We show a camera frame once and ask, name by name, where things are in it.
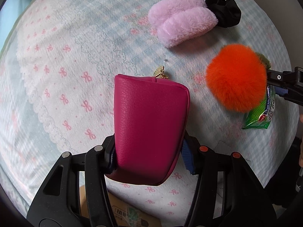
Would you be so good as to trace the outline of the black scrunchie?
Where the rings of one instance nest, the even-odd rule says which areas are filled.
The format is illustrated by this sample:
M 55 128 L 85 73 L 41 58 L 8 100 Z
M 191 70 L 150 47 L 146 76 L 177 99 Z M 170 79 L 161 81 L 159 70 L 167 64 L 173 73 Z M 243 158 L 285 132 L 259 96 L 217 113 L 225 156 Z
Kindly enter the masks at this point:
M 240 23 L 242 12 L 235 0 L 205 0 L 205 3 L 215 14 L 218 27 L 230 28 Z

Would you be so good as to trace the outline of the checked floral bed quilt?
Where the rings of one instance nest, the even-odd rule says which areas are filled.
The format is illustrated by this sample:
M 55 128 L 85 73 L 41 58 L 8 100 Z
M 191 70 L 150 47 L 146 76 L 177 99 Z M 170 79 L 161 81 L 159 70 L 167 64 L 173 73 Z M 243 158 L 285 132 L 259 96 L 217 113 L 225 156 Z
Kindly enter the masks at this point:
M 235 0 L 240 24 L 167 49 L 148 21 L 160 0 L 34 0 L 1 51 L 1 185 L 26 215 L 38 188 L 65 151 L 84 153 L 113 133 L 114 77 L 151 76 L 163 65 L 191 96 L 187 131 L 216 152 L 239 151 L 263 186 L 295 138 L 296 104 L 276 98 L 267 129 L 243 129 L 205 83 L 220 49 L 240 43 L 290 70 L 286 47 L 254 0 Z

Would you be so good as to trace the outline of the green tissue packet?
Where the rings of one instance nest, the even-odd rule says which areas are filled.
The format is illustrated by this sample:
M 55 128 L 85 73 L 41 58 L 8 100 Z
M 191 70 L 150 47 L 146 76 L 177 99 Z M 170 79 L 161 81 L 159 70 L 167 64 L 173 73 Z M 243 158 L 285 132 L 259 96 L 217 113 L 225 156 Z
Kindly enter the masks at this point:
M 267 85 L 266 96 L 260 105 L 244 115 L 243 129 L 267 129 L 271 123 L 276 101 L 275 87 Z

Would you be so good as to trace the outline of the orange fluffy pompom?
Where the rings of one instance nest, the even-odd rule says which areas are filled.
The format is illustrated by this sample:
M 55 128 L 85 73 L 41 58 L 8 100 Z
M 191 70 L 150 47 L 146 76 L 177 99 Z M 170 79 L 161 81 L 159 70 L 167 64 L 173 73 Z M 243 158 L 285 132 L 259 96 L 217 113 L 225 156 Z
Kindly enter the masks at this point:
M 230 111 L 246 113 L 264 100 L 266 67 L 248 46 L 229 44 L 211 60 L 205 82 L 213 96 Z

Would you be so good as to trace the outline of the open cardboard box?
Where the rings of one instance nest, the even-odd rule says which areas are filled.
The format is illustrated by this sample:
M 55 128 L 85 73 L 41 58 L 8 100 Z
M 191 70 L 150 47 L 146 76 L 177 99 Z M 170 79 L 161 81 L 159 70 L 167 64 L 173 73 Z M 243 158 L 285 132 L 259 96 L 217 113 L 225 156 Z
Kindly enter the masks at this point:
M 108 193 L 108 197 L 115 220 L 119 226 L 162 226 L 158 218 L 125 203 L 111 193 Z

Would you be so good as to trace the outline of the light blue hanging sheet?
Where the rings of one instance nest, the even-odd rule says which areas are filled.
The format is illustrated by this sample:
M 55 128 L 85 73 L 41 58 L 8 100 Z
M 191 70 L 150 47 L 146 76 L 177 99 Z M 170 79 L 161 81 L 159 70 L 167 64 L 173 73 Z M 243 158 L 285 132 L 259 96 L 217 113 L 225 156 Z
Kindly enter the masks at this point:
M 22 10 L 22 0 L 5 1 L 1 9 L 1 49 Z

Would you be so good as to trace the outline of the white paper tissue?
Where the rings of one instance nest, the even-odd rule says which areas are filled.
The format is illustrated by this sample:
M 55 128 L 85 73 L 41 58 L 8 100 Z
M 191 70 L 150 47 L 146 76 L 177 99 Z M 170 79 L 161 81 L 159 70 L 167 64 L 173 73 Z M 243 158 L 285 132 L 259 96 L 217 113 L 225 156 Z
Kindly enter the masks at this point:
M 216 219 L 245 210 L 251 186 L 251 168 L 240 152 L 222 142 L 214 151 L 217 189 L 213 219 Z

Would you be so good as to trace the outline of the pink fluffy scrunchie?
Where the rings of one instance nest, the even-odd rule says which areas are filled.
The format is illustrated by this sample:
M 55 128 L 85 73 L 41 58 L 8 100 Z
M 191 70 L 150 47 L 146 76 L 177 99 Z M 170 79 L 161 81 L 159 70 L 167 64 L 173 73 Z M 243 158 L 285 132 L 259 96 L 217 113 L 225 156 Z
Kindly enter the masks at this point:
M 161 0 L 149 10 L 148 20 L 166 48 L 202 36 L 218 24 L 204 0 Z

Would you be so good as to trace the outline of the magenta leather pouch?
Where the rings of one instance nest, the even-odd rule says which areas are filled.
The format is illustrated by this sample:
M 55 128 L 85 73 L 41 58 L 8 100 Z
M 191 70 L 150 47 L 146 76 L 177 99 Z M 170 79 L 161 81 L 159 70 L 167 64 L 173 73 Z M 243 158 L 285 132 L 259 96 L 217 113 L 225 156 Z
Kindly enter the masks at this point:
M 117 168 L 112 180 L 158 186 L 174 170 L 190 110 L 182 84 L 156 77 L 118 74 L 114 84 Z

